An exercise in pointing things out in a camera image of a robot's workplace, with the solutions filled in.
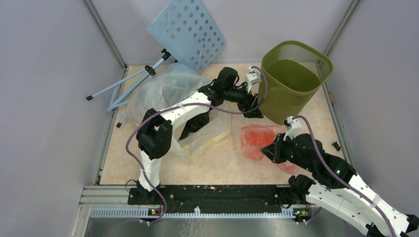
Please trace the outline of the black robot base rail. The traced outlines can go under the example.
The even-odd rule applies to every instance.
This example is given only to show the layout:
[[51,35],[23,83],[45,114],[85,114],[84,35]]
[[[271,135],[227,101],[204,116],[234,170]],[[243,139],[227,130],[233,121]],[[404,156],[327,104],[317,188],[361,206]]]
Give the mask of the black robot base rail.
[[152,191],[137,185],[130,188],[127,203],[151,206],[152,215],[192,213],[196,208],[203,214],[276,214],[309,206],[289,185],[158,185]]

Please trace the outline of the red translucent trash bag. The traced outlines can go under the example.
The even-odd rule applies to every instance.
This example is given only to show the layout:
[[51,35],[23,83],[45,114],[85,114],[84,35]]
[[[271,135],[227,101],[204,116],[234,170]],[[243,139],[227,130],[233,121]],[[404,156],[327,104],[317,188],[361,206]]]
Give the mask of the red translucent trash bag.
[[286,161],[273,163],[267,158],[261,149],[270,145],[278,133],[284,133],[287,129],[283,125],[260,125],[250,124],[239,129],[234,141],[234,153],[237,158],[252,167],[261,175],[293,175],[301,171],[295,164]]

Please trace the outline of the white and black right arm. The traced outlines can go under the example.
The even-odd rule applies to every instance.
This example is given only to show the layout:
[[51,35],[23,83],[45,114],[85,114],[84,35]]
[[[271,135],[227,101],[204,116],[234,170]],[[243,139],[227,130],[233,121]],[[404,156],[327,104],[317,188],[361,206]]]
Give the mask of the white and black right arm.
[[312,174],[289,179],[295,203],[317,205],[349,223],[366,237],[406,237],[419,228],[419,218],[404,214],[384,201],[354,167],[328,154],[322,143],[307,133],[293,139],[279,133],[261,149],[273,163],[289,161]]

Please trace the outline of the wooden block by wall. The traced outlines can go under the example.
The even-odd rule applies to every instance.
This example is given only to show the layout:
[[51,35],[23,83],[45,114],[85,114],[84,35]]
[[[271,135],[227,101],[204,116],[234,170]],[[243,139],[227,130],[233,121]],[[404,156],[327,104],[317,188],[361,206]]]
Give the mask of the wooden block by wall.
[[329,97],[330,103],[333,105],[335,103],[335,99],[331,90],[328,90],[328,97]]

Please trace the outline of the light blue perforated music stand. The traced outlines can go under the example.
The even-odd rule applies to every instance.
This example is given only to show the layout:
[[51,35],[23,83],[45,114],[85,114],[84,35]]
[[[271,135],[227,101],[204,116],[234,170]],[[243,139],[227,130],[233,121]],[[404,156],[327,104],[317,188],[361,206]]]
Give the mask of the light blue perforated music stand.
[[167,59],[173,58],[197,73],[203,70],[225,48],[227,42],[204,3],[200,0],[171,0],[155,20],[147,27],[147,32],[163,47],[161,58],[154,65],[145,65],[131,77],[142,75],[127,92],[117,96],[117,87],[131,79],[130,76],[101,91],[88,96],[88,101],[113,89],[107,110],[113,111],[127,104],[127,98],[148,77],[156,74],[156,69]]

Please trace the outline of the green mesh trash bin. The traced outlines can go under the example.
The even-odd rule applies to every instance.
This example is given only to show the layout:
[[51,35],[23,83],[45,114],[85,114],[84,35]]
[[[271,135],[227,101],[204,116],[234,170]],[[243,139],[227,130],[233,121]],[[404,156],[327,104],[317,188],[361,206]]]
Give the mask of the green mesh trash bin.
[[296,40],[284,41],[261,60],[265,73],[258,94],[263,115],[276,124],[297,116],[333,72],[323,53]]

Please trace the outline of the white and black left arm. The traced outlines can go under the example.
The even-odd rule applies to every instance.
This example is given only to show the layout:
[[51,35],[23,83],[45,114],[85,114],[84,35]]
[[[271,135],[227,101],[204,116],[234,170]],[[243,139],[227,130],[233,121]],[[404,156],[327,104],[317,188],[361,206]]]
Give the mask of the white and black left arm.
[[238,72],[233,68],[224,67],[217,78],[200,87],[187,99],[169,108],[159,111],[151,108],[145,113],[135,137],[141,153],[138,163],[142,169],[137,184],[141,188],[139,196],[146,204],[153,204],[158,199],[161,158],[170,150],[173,132],[178,127],[195,117],[207,114],[210,110],[225,112],[225,109],[220,108],[224,101],[236,103],[238,115],[263,118],[260,106],[266,98],[252,94],[251,88],[261,82],[267,86],[267,78],[257,66],[250,66],[249,70],[245,81],[238,85]]

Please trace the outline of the large translucent white plastic bag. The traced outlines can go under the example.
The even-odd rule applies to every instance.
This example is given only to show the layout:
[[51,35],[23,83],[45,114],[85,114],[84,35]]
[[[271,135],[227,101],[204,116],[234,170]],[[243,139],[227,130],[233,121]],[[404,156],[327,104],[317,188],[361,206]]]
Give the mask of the large translucent white plastic bag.
[[171,108],[161,114],[173,122],[168,155],[195,162],[231,132],[231,115],[226,113],[230,106],[222,104],[214,110],[197,95],[209,83],[210,79],[183,64],[170,64],[138,88],[128,103],[127,116],[140,125],[149,109]]

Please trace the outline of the small black clip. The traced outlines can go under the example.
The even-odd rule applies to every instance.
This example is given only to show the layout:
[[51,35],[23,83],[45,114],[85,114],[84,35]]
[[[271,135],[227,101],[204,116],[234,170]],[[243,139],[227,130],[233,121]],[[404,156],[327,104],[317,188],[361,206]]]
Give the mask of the small black clip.
[[335,148],[336,151],[340,151],[341,150],[341,146],[339,145],[338,142],[333,142],[332,146]]

